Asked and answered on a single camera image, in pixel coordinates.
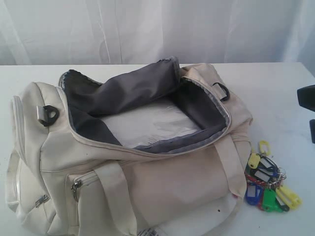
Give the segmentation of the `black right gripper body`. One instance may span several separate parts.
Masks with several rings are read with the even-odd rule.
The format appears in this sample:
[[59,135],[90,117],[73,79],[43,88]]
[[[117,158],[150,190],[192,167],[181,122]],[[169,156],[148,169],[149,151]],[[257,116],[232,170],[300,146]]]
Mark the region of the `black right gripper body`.
[[[315,111],[315,85],[306,86],[297,90],[299,106]],[[315,143],[315,119],[309,121],[312,143]]]

